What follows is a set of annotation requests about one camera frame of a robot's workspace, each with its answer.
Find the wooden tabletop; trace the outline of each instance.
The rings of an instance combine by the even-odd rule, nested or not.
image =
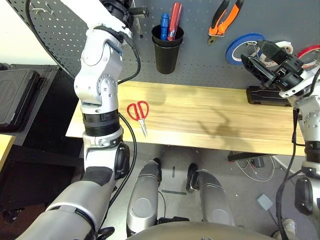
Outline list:
[[[138,142],[281,155],[293,152],[292,108],[251,105],[243,89],[128,81],[119,85],[118,98],[119,111]],[[127,114],[127,106],[141,100],[150,106],[146,138],[140,124]],[[132,141],[126,125],[121,125],[123,139]],[[78,103],[66,136],[81,138],[84,130]],[[297,142],[303,143],[300,129],[297,132]],[[296,154],[303,156],[304,148],[298,146]]]
[[[5,164],[11,146],[14,144],[15,137],[0,134],[0,171]]]

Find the red screwdriver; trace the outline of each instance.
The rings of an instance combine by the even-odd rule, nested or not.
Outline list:
[[[171,21],[170,26],[168,29],[168,41],[175,40],[176,32],[178,30],[179,20],[182,12],[182,4],[179,2],[175,2],[173,4],[172,14],[171,14]]]

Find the blue tape roll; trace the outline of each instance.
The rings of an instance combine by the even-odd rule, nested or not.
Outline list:
[[[242,44],[247,42],[256,42],[259,40],[265,40],[265,37],[258,33],[249,33],[237,38],[233,43],[230,44],[225,53],[226,61],[233,65],[242,65],[241,58],[237,58],[233,55],[234,51]]]

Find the concrete floor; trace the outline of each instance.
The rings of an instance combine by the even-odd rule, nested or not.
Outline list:
[[[132,150],[132,143],[128,142],[128,144]],[[135,168],[126,186],[109,209],[104,224],[104,227],[115,227],[115,233],[108,240],[126,239],[127,207],[135,179],[144,164],[155,157],[160,157],[162,164],[162,182],[158,189],[160,192],[170,190],[185,193],[189,164],[196,163],[199,168],[206,169],[213,174],[226,190],[237,226],[270,236],[277,230],[277,226],[271,215],[258,205],[257,198],[264,193],[275,202],[276,192],[285,172],[277,165],[271,180],[256,182],[245,176],[235,164],[228,163],[228,154],[228,151],[223,150],[138,143]],[[267,159],[264,162],[265,167],[256,170],[261,177],[268,176],[272,167]],[[251,174],[250,168],[247,168],[246,171]],[[282,215],[284,218],[291,218],[297,222],[297,237],[300,240],[319,240],[316,229],[309,219],[294,207],[294,183],[295,180],[286,185],[282,199]],[[202,220],[198,192],[187,193],[187,195],[162,194],[166,202],[166,217],[178,216],[189,218],[191,221]],[[270,211],[276,218],[275,205],[271,207]],[[159,196],[158,218],[163,215],[164,203]]]

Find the scissors blade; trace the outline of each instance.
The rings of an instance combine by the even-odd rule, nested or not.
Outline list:
[[[147,136],[148,136],[148,133],[147,133],[146,125],[145,125],[145,120],[144,120],[144,119],[139,119],[138,122],[139,122],[140,125],[141,125],[143,135],[144,135],[145,137],[147,137]]]

